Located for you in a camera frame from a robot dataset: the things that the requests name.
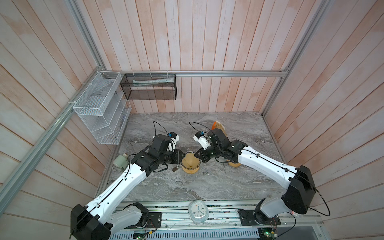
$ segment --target white wire basket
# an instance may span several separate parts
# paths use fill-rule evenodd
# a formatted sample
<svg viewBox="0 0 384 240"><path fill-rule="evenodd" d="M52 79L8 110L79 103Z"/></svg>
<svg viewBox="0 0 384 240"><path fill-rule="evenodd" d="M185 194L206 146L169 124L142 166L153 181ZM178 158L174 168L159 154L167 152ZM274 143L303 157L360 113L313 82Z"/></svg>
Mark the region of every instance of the white wire basket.
<svg viewBox="0 0 384 240"><path fill-rule="evenodd" d="M76 101L73 109L78 115L102 116L120 82L119 72L99 72Z"/></svg>
<svg viewBox="0 0 384 240"><path fill-rule="evenodd" d="M120 131L127 123L126 119L132 109L130 105L124 108L126 102L121 91L112 96L103 116L79 115L98 143L119 144Z"/></svg>
<svg viewBox="0 0 384 240"><path fill-rule="evenodd" d="M100 144L119 144L132 109L123 91L115 93L120 82L120 73L99 72L73 107Z"/></svg>

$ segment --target black wire basket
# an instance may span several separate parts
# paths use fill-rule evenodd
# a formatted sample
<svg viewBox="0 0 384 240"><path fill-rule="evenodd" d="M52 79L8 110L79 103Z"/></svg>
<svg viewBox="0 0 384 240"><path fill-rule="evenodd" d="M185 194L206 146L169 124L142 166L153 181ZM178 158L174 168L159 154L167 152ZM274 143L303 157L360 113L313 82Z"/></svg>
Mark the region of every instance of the black wire basket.
<svg viewBox="0 0 384 240"><path fill-rule="evenodd" d="M126 73L120 85L128 100L176 100L175 74Z"/></svg>

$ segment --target marble table surface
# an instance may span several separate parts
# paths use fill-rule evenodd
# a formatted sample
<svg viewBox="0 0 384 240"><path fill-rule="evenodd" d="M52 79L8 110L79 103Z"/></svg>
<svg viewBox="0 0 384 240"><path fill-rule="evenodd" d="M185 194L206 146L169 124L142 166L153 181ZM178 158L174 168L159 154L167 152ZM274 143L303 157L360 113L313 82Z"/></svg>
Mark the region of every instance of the marble table surface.
<svg viewBox="0 0 384 240"><path fill-rule="evenodd" d="M154 134L153 121L162 124L168 132L180 136L177 148L183 152L198 150L199 144L192 137L195 130L189 121L211 127L215 121L224 124L229 139L238 139L255 150L281 161L276 146L258 113L135 113L131 114L119 154L133 154L147 146ZM195 128L205 131L197 124ZM157 134L164 130L156 125ZM125 201L176 201L176 200L240 200L271 197L283 190L275 181L262 173L241 165L238 168L221 164L211 159L202 163L196 174L187 174L182 169L151 173L125 198ZM113 166L109 178L112 183L122 172Z"/></svg>

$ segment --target white clock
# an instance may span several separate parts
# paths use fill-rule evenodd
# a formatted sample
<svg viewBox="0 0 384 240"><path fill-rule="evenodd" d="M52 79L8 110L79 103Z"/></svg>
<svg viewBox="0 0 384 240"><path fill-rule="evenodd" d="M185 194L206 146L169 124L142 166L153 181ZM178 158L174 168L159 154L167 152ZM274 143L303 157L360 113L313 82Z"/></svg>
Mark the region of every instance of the white clock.
<svg viewBox="0 0 384 240"><path fill-rule="evenodd" d="M189 216L194 223L203 223L208 219L209 211L207 205L202 200L196 200L189 205Z"/></svg>

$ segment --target wooden wall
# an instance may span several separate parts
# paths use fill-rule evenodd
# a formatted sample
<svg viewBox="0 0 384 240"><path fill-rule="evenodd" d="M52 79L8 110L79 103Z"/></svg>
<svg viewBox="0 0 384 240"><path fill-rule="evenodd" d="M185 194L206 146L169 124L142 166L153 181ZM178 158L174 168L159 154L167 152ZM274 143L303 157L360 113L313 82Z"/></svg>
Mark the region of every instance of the wooden wall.
<svg viewBox="0 0 384 240"><path fill-rule="evenodd" d="M0 1L0 184L96 67L63 0ZM0 217L0 239L68 239L111 147L73 116Z"/></svg>
<svg viewBox="0 0 384 240"><path fill-rule="evenodd" d="M311 169L332 239L384 238L383 13L335 1L266 115L288 163Z"/></svg>
<svg viewBox="0 0 384 240"><path fill-rule="evenodd" d="M320 0L78 0L108 70L285 69ZM275 77L181 78L137 112L262 112Z"/></svg>

